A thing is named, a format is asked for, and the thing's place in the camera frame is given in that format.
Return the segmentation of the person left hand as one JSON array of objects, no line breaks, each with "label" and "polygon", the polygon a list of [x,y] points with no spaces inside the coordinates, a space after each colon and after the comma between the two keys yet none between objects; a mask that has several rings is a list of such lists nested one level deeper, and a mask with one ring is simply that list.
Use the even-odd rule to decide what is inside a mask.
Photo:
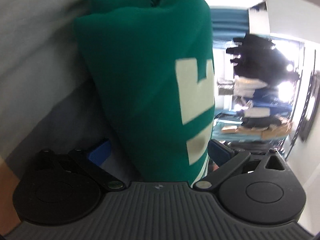
[{"label": "person left hand", "polygon": [[0,165],[0,230],[6,235],[20,224],[20,219],[13,206],[12,196],[20,180],[1,158]]}]

